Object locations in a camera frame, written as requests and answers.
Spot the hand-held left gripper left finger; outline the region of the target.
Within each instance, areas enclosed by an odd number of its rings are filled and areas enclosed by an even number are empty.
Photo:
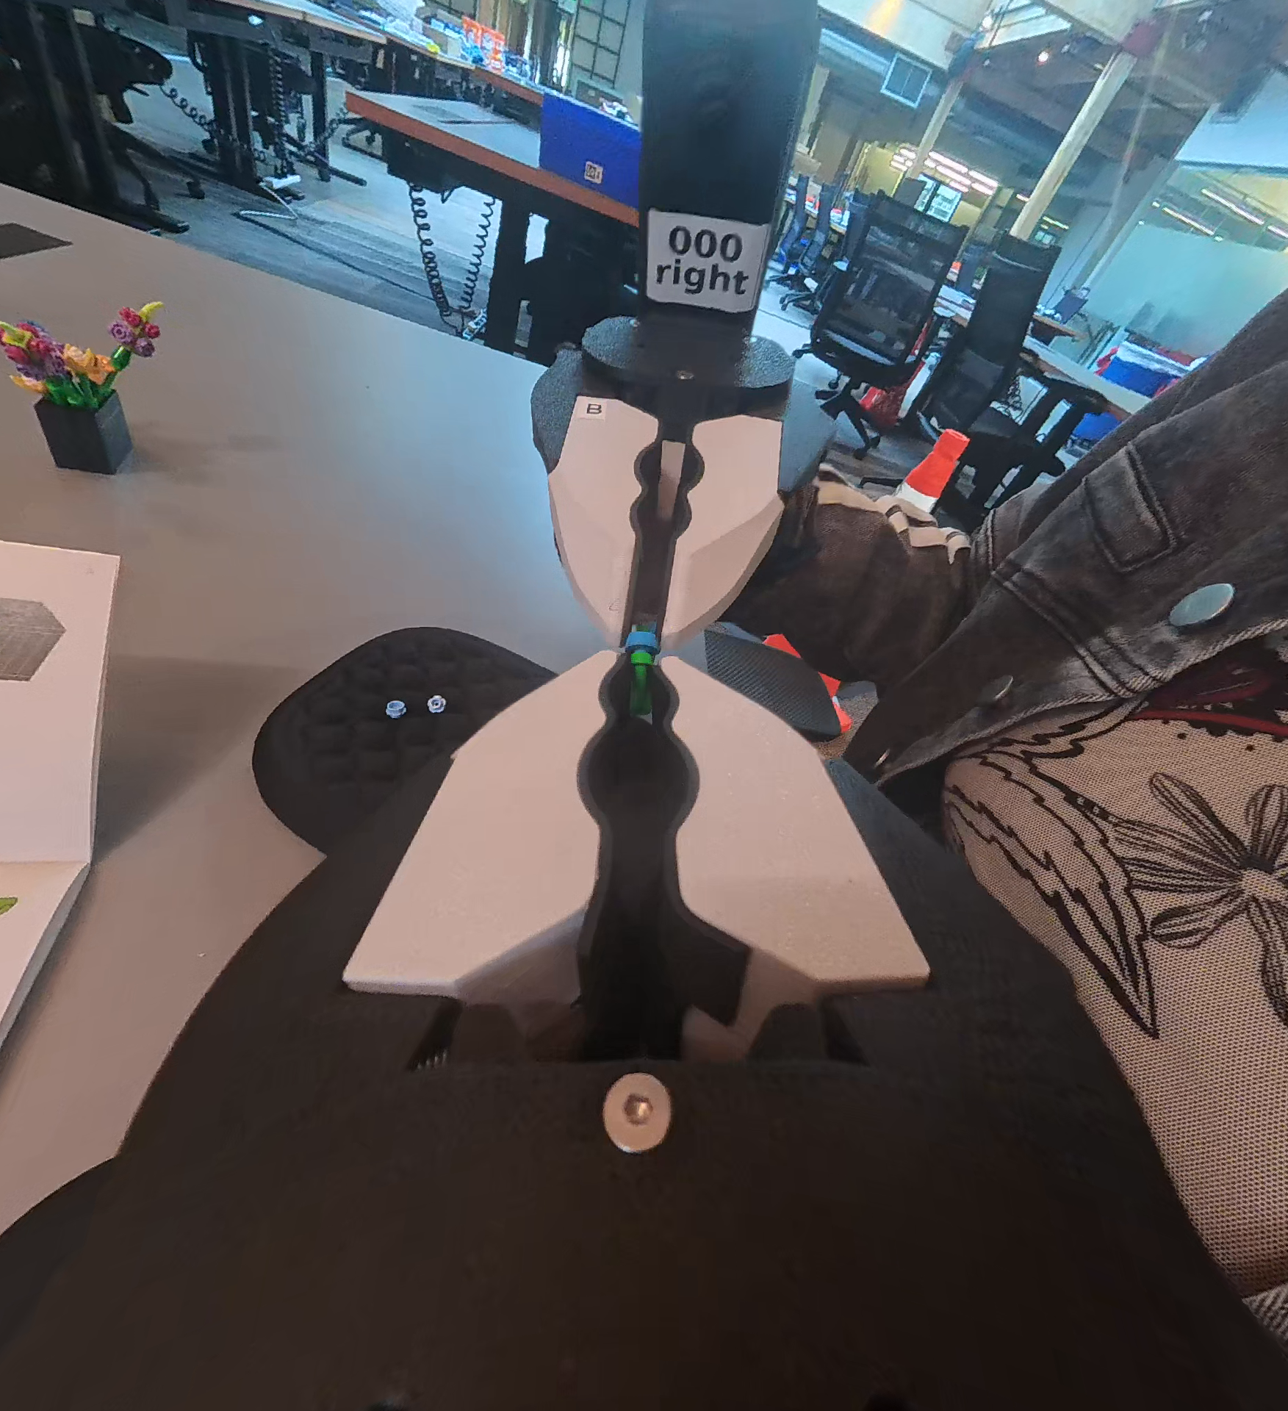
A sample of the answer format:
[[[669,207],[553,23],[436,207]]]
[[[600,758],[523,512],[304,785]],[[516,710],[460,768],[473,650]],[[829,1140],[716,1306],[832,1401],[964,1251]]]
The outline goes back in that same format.
[[[347,988],[506,1010],[577,1002],[600,856],[581,765],[618,662],[595,654],[458,748],[344,968]]]

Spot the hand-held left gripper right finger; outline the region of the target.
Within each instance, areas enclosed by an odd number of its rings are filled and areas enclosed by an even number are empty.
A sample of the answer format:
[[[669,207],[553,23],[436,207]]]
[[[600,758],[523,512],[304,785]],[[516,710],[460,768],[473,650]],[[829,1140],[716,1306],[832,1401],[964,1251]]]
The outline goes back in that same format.
[[[747,951],[731,1017],[689,1002],[683,1047],[749,1047],[777,1007],[928,985],[931,965],[811,745],[686,662],[660,668],[695,768],[675,844],[680,900]]]

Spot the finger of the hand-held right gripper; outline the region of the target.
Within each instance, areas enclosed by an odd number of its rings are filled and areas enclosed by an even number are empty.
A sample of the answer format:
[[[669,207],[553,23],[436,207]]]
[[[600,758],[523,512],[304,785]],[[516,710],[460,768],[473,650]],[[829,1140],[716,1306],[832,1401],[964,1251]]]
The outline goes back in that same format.
[[[602,641],[620,647],[629,629],[635,574],[635,506],[640,459],[658,442],[658,421],[627,402],[581,395],[563,450],[547,476],[557,553],[577,601]]]
[[[753,416],[703,421],[691,433],[701,478],[673,543],[661,633],[666,653],[722,619],[775,540],[783,423]]]

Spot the lego instruction booklet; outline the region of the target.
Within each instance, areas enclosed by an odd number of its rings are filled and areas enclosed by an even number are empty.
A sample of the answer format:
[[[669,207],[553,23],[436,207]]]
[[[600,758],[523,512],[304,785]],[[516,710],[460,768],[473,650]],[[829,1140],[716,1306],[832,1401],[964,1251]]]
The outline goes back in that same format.
[[[119,568],[0,542],[0,1050],[92,863]]]

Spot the lego flower bouquet model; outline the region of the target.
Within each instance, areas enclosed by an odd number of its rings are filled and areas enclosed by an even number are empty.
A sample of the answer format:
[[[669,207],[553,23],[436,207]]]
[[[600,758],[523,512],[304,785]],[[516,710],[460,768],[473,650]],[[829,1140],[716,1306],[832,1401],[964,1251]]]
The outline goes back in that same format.
[[[11,381],[34,398],[34,413],[59,470],[116,476],[131,461],[134,441],[117,395],[132,362],[151,359],[163,303],[120,309],[108,325],[110,353],[54,338],[43,327],[0,321],[0,350]]]

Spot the blue storage box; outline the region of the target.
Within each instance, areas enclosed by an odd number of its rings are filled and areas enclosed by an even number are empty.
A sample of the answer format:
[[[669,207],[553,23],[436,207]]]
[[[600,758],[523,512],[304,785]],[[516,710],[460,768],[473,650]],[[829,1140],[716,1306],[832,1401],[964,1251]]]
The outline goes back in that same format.
[[[637,210],[640,137],[627,119],[547,92],[541,104],[538,168]]]

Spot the black padded wrist rest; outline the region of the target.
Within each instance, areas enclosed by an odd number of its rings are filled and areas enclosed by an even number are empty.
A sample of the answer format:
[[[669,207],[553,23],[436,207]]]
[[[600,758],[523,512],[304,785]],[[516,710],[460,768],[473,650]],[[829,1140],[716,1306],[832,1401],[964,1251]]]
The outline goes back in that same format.
[[[334,851],[403,786],[451,761],[553,672],[455,629],[412,626],[331,663],[267,716],[252,751],[258,795],[292,836]],[[430,715],[429,697],[448,699]],[[406,702],[400,719],[386,703]]]

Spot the orange white traffic cone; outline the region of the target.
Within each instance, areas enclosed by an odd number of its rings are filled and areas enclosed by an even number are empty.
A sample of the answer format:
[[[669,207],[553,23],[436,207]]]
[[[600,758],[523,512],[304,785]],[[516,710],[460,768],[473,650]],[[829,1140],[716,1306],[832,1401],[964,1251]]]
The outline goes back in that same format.
[[[940,433],[935,447],[900,484],[897,499],[924,515],[931,515],[952,484],[968,447],[969,438],[964,433]]]
[[[765,666],[769,709],[812,743],[829,745],[844,736],[851,718],[836,703],[838,685],[818,673],[781,633],[763,638],[771,654]]]

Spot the black office chair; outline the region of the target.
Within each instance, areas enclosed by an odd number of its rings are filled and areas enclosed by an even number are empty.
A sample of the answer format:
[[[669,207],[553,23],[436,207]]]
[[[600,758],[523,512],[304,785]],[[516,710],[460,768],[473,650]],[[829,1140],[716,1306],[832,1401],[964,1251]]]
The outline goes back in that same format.
[[[961,464],[972,473],[965,506],[949,488],[949,515],[974,528],[995,491],[1017,472],[1015,493],[1058,466],[1035,426],[995,408],[1020,377],[1024,340],[1057,248],[1002,235],[987,257],[983,287],[968,324],[952,333],[932,378],[916,404],[924,433],[959,433],[968,441]]]
[[[886,193],[873,195],[845,273],[823,298],[808,343],[793,353],[795,359],[826,362],[836,373],[838,387],[817,398],[826,416],[845,419],[858,433],[857,459],[882,436],[858,393],[864,387],[898,390],[918,373],[932,340],[937,298],[967,233]]]
[[[131,95],[162,91],[159,49],[67,4],[0,4],[0,184],[159,235],[184,235],[142,172]]]

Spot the wooden edged office desk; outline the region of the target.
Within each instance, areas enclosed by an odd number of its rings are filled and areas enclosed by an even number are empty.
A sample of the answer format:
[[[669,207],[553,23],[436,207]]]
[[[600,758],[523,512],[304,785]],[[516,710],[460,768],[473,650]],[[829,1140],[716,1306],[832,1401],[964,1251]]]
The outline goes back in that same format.
[[[347,92],[411,189],[495,199],[498,224],[485,344],[547,365],[618,312],[639,212],[540,164],[540,134],[464,100]]]

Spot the floral print shirt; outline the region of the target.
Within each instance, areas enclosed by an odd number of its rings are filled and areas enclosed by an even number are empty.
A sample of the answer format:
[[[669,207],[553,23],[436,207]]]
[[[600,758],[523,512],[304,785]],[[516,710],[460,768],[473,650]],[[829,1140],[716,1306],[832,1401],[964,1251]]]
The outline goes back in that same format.
[[[1288,630],[956,755],[941,820],[1069,970],[1211,1254],[1288,1283]]]

